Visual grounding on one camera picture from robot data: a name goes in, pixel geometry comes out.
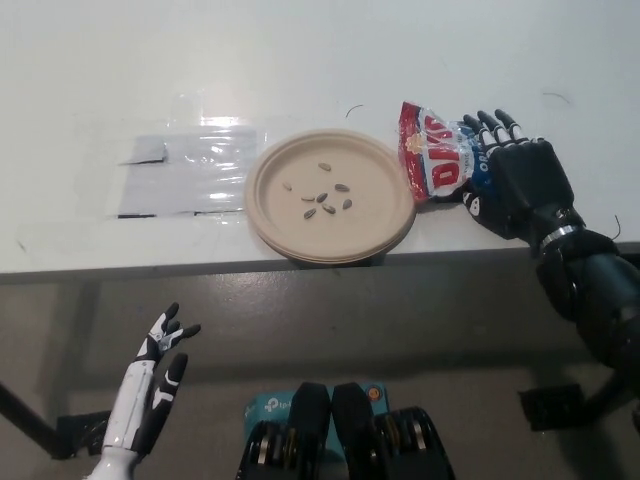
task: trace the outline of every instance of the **gray floor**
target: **gray floor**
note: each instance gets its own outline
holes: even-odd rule
[[[640,478],[631,404],[591,429],[534,434],[518,391],[608,375],[547,306],[532,266],[490,257],[430,267],[0,287],[0,380],[49,419],[110,408],[172,301],[202,333],[138,479],[231,479],[242,411],[302,380],[386,382],[430,412],[460,479]],[[79,479],[95,458],[47,458],[0,419],[2,479]]]

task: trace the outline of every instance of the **white table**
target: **white table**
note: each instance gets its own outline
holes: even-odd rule
[[[555,145],[588,225],[640,241],[640,4],[632,0],[5,2],[5,281],[290,268],[240,215],[113,220],[115,145],[180,113],[301,118],[395,148],[403,100],[502,107]],[[348,119],[346,112],[354,105]],[[281,132],[282,136],[294,133]],[[387,262],[522,247],[462,207],[420,214]]]

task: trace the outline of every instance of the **plastic sheet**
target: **plastic sheet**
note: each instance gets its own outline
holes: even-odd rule
[[[206,215],[243,209],[244,182],[258,156],[258,130],[234,117],[140,136],[131,156],[120,218]]]

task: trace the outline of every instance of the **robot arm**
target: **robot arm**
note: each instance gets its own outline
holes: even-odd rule
[[[585,344],[640,397],[640,273],[614,242],[589,231],[551,144],[529,140],[506,113],[465,115],[489,157],[495,192],[471,189],[465,205],[481,225],[519,237],[538,257],[538,279]]]
[[[188,357],[177,354],[154,388],[155,369],[180,340],[200,331],[200,325],[181,328],[178,321],[171,321],[177,313],[178,304],[173,303],[160,315],[129,364],[109,417],[100,462],[89,480],[131,480],[135,466],[151,453],[173,406]]]

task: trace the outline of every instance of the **brown paper plate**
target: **brown paper plate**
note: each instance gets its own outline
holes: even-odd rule
[[[321,169],[326,163],[331,171]],[[284,184],[291,186],[291,191]],[[335,184],[349,192],[338,192]],[[327,193],[327,213],[303,196]],[[346,199],[353,202],[343,210]],[[314,263],[350,263],[398,242],[415,216],[413,199],[396,154],[364,135],[317,130],[266,151],[249,174],[247,214],[258,235],[274,250]],[[304,213],[312,208],[309,219]]]

